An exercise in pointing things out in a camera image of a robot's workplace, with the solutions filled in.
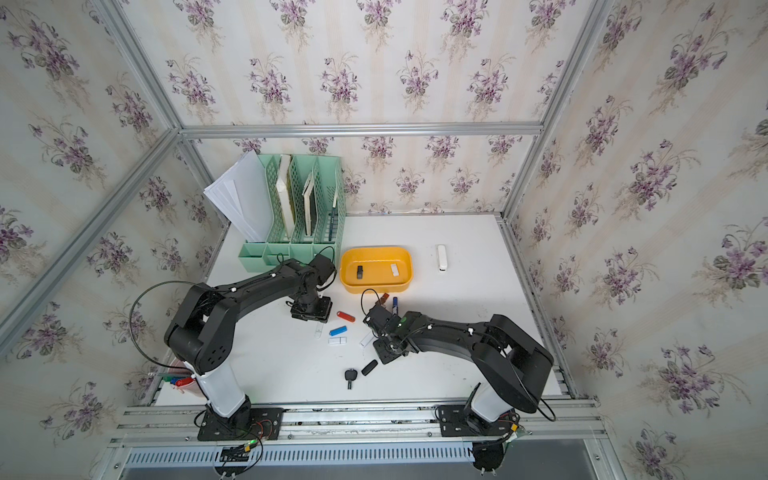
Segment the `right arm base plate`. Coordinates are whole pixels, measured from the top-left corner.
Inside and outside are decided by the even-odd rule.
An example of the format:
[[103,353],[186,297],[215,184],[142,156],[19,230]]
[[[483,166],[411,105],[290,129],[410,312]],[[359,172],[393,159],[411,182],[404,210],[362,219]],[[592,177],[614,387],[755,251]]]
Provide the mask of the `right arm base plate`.
[[468,406],[459,404],[439,405],[434,413],[442,437],[502,437],[510,434],[520,421],[514,409],[494,421],[484,420]]

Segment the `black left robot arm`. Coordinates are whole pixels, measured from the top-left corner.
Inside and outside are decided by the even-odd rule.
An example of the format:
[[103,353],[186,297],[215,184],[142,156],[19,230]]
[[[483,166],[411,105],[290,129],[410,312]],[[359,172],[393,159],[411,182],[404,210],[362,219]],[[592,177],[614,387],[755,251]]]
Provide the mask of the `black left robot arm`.
[[221,422],[242,425],[251,402],[229,362],[237,323],[253,311],[285,300],[293,319],[325,323],[332,300],[323,292],[335,281],[336,251],[321,248],[308,263],[280,260],[271,270],[238,282],[210,286],[191,283],[164,343],[178,367],[188,372],[207,400],[208,411]]

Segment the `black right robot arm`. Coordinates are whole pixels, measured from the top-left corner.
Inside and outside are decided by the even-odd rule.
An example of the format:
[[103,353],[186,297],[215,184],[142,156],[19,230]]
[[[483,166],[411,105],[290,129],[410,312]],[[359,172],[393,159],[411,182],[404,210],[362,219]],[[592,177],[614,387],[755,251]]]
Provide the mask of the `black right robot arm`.
[[557,421],[542,398],[554,357],[508,317],[495,314],[485,322],[457,323],[417,311],[399,315],[384,306],[380,295],[369,306],[360,302],[363,323],[373,334],[382,364],[436,353],[468,361],[482,374],[462,406],[437,408],[445,436],[506,438],[516,429],[521,412]]

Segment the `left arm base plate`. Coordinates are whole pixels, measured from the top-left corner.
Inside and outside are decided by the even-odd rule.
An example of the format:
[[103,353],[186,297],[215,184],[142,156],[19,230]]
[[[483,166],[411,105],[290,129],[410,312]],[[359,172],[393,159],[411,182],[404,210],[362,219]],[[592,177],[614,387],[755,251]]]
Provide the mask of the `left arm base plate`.
[[197,440],[246,441],[260,438],[276,440],[285,410],[282,408],[249,408],[240,410],[232,418],[217,415],[210,407],[204,410],[202,417],[197,417]]

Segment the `blue usb drive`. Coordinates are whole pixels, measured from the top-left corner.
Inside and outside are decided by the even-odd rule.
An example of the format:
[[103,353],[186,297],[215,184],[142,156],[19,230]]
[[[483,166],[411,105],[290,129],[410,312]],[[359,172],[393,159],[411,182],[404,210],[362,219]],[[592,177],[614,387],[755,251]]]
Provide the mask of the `blue usb drive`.
[[338,328],[330,330],[329,331],[329,336],[335,337],[335,336],[338,336],[338,335],[341,335],[341,334],[347,332],[347,330],[348,330],[348,328],[346,326],[338,327]]

